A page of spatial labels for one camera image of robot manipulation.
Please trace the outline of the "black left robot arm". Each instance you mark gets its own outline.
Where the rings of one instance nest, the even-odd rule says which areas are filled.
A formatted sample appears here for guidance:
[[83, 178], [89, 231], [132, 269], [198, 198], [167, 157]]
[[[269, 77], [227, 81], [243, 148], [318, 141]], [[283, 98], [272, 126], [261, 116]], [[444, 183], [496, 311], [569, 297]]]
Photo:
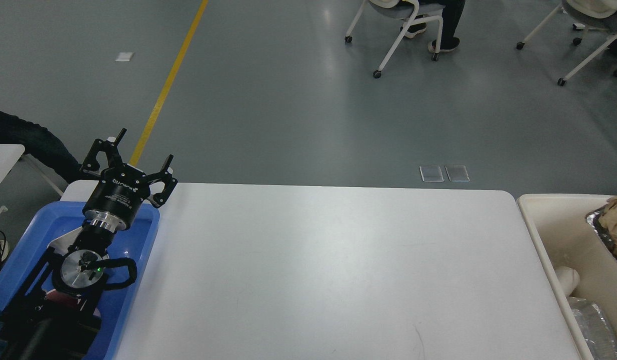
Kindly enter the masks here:
[[151, 174], [124, 162], [125, 133], [93, 142], [89, 199], [39, 210], [0, 271], [0, 360], [114, 357], [178, 184], [173, 155]]

